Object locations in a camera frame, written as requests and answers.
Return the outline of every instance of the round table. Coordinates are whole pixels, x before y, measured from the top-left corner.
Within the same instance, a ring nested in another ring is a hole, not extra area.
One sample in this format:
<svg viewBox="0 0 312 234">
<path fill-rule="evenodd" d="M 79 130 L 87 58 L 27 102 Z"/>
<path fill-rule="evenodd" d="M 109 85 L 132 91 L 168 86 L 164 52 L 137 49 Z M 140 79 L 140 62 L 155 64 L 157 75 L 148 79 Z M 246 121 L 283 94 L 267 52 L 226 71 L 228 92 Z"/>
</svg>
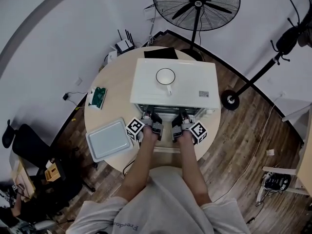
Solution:
<svg viewBox="0 0 312 234">
<path fill-rule="evenodd" d="M 85 107 L 84 120 L 87 132 L 91 132 L 104 126 L 115 119 L 122 117 L 127 125 L 133 117 L 140 119 L 141 112 L 130 103 L 132 82 L 136 70 L 138 58 L 144 58 L 144 51 L 161 49 L 163 47 L 145 47 L 129 51 L 120 55 L 114 61 L 108 63 L 97 75 L 91 87 L 105 87 L 107 94 L 102 110 Z M 176 50 L 177 57 L 183 60 L 194 60 L 189 55 Z M 207 128 L 207 137 L 198 145 L 195 145 L 196 158 L 199 160 L 211 146 L 220 124 L 221 109 L 206 115 L 200 121 Z M 180 154 L 176 143 L 171 140 L 171 123 L 163 121 L 164 130 L 162 140 L 156 142 L 152 168 L 162 165 L 180 167 Z M 121 153 L 105 161 L 122 171 L 137 155 L 138 142 L 134 143 L 131 151 Z"/>
</svg>

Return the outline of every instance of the white mug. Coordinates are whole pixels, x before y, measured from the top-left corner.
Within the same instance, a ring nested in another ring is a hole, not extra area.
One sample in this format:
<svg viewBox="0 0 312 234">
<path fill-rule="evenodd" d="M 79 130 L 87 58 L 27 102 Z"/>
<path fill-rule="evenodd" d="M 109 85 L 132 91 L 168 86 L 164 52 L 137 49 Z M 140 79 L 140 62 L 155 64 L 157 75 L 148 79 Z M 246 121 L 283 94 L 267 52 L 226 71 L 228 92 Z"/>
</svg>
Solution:
<svg viewBox="0 0 312 234">
<path fill-rule="evenodd" d="M 160 84 L 166 85 L 167 90 L 168 90 L 168 95 L 172 95 L 172 89 L 171 89 L 170 84 L 174 82 L 175 78 L 176 78 L 175 73 L 169 68 L 159 69 L 156 74 L 156 80 Z"/>
</svg>

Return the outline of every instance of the fan blade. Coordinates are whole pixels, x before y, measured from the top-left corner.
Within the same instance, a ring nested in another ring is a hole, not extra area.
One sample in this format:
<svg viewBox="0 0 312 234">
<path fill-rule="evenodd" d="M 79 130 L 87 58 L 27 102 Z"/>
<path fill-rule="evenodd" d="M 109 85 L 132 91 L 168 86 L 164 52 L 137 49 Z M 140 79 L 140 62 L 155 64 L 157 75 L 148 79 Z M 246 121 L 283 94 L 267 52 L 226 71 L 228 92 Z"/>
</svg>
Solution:
<svg viewBox="0 0 312 234">
<path fill-rule="evenodd" d="M 175 15 L 172 17 L 172 20 L 176 19 L 177 17 L 181 16 L 183 13 L 187 12 L 190 8 L 192 8 L 194 5 L 192 3 L 188 3 L 184 5 L 181 9 L 179 9 Z"/>
<path fill-rule="evenodd" d="M 208 3 L 208 2 L 205 2 L 205 5 L 207 5 L 208 7 L 213 8 L 213 9 L 220 10 L 220 11 L 223 11 L 225 13 L 232 14 L 232 11 L 229 11 L 229 10 L 227 10 L 225 8 L 222 8 L 222 7 L 218 6 L 218 5 L 215 5 L 215 4 L 212 4 L 212 3 Z"/>
</svg>

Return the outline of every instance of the baseboard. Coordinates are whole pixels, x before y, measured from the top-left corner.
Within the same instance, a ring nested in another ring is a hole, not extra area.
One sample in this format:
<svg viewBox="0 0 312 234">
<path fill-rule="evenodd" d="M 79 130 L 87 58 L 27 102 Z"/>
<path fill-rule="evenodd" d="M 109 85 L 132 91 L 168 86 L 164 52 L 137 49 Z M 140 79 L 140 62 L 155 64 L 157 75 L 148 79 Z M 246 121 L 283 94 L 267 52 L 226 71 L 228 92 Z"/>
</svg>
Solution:
<svg viewBox="0 0 312 234">
<path fill-rule="evenodd" d="M 157 38 L 159 36 L 164 36 L 166 34 L 170 34 L 174 37 L 177 37 L 183 41 L 185 41 L 186 43 L 190 44 L 191 41 L 171 30 L 166 30 L 166 31 L 159 31 L 154 35 L 154 38 Z M 220 59 L 219 57 L 215 56 L 214 54 L 212 54 L 211 52 L 209 52 L 207 49 L 203 48 L 202 46 L 199 46 L 198 44 L 194 44 L 194 47 L 196 49 L 199 49 L 201 52 L 207 54 L 208 56 L 210 56 L 211 58 L 215 59 L 216 61 L 220 62 L 223 66 L 225 66 L 226 68 L 228 68 L 230 71 L 232 71 L 234 74 L 236 74 L 239 78 L 241 78 L 244 82 L 249 81 L 246 77 L 244 77 L 240 72 L 238 72 L 236 69 L 234 69 L 231 65 L 229 65 L 228 63 L 226 63 L 225 61 L 223 61 L 222 59 Z M 271 106 L 274 105 L 273 101 L 271 99 L 269 99 L 256 85 L 252 85 L 251 86 L 253 89 L 255 89 L 255 91 L 260 94 Z M 82 106 L 84 104 L 84 102 L 86 101 L 87 95 L 85 95 L 83 97 L 83 99 L 80 101 L 80 103 L 78 104 L 78 106 Z M 280 111 L 280 109 L 278 107 L 274 107 L 274 109 L 276 110 L 276 112 L 283 118 L 285 117 L 285 115 Z M 56 137 L 54 138 L 51 146 L 55 146 L 60 135 L 63 133 L 63 131 L 65 130 L 65 128 L 67 127 L 67 125 L 69 124 L 69 122 L 71 121 L 71 119 L 74 117 L 75 113 L 77 111 L 74 110 L 70 116 L 68 117 L 68 119 L 65 121 L 64 125 L 61 127 L 61 129 L 59 130 L 58 134 L 56 135 Z M 297 132 L 297 130 L 293 127 L 293 125 L 289 122 L 286 121 L 286 123 L 289 125 L 289 127 L 291 129 L 293 129 L 294 133 L 297 135 L 297 137 L 299 138 L 301 144 L 303 144 L 303 140 L 301 138 L 301 136 L 299 135 L 299 133 Z"/>
<path fill-rule="evenodd" d="M 165 34 L 170 34 L 176 38 L 179 38 L 183 41 L 185 41 L 186 43 L 190 44 L 191 41 L 171 30 L 166 30 L 165 32 L 163 32 L 162 35 L 165 35 Z M 207 49 L 203 48 L 202 46 L 199 46 L 198 44 L 194 44 L 194 47 L 196 49 L 199 49 L 201 52 L 207 54 L 208 56 L 210 56 L 211 58 L 215 59 L 216 61 L 220 62 L 223 66 L 225 66 L 227 69 L 229 69 L 230 71 L 232 71 L 234 74 L 236 74 L 239 78 L 241 78 L 244 82 L 248 82 L 249 80 L 243 76 L 240 72 L 238 72 L 236 69 L 234 69 L 230 64 L 226 63 L 225 61 L 223 61 L 222 59 L 220 59 L 219 57 L 215 56 L 213 53 L 209 52 Z M 255 91 L 261 95 L 261 97 L 263 97 L 271 106 L 274 105 L 273 101 L 267 97 L 256 85 L 251 85 L 251 87 L 253 89 L 255 89 Z M 276 112 L 283 118 L 285 117 L 285 115 L 282 113 L 282 111 L 277 107 L 275 106 L 274 109 L 276 110 Z M 289 121 L 286 121 L 286 123 L 290 126 L 291 129 L 294 130 L 295 134 L 298 136 L 299 140 L 301 141 L 301 144 L 303 144 L 303 140 L 301 138 L 301 136 L 299 135 L 299 133 L 297 132 L 297 130 L 294 128 L 294 126 L 289 122 Z"/>
</svg>

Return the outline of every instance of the mug handle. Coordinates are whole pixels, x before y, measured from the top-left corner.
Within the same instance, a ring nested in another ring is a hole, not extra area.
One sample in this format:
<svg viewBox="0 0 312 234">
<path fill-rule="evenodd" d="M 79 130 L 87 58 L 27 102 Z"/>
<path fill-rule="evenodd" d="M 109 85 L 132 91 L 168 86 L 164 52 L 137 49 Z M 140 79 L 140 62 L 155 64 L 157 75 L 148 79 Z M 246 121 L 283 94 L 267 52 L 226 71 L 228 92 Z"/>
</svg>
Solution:
<svg viewBox="0 0 312 234">
<path fill-rule="evenodd" d="M 172 95 L 172 89 L 170 85 L 167 85 L 168 95 Z"/>
</svg>

